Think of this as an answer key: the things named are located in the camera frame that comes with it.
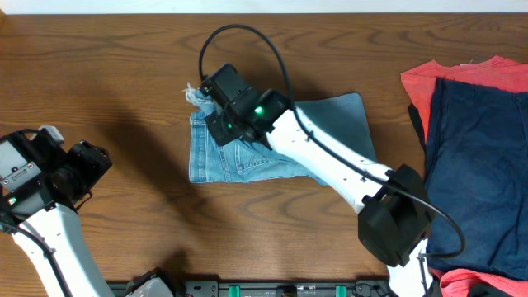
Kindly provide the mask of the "light blue denim jeans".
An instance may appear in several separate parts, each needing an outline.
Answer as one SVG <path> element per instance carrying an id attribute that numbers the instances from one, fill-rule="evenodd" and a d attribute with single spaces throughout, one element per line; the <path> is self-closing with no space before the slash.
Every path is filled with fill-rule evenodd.
<path id="1" fill-rule="evenodd" d="M 198 108 L 191 113 L 189 179 L 192 183 L 249 183 L 264 180 L 311 177 L 316 175 L 296 161 L 265 145 L 235 139 L 219 146 L 210 134 L 205 118 L 216 111 L 212 99 L 199 89 L 188 86 L 186 100 Z M 299 101 L 302 111 L 334 139 L 362 156 L 375 161 L 362 98 L 357 93 L 317 101 Z"/>

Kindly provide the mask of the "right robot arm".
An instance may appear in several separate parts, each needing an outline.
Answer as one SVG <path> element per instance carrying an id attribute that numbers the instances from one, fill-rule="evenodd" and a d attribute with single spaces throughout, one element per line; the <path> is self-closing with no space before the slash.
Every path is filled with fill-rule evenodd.
<path id="1" fill-rule="evenodd" d="M 435 215 L 416 171 L 393 170 L 364 157 L 319 128 L 288 97 L 259 92 L 230 64 L 202 78 L 216 110 L 206 121 L 218 145 L 257 142 L 295 160 L 341 195 L 358 218 L 358 238 L 389 270 L 397 296 L 429 296 L 433 277 L 425 251 Z"/>

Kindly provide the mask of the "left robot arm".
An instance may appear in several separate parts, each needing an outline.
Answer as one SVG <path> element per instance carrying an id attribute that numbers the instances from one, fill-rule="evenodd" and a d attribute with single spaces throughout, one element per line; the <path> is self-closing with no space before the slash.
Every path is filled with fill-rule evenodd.
<path id="1" fill-rule="evenodd" d="M 29 257 L 50 296 L 110 296 L 83 237 L 78 211 L 111 168 L 87 141 L 64 150 L 52 125 L 1 138 L 1 230 Z"/>

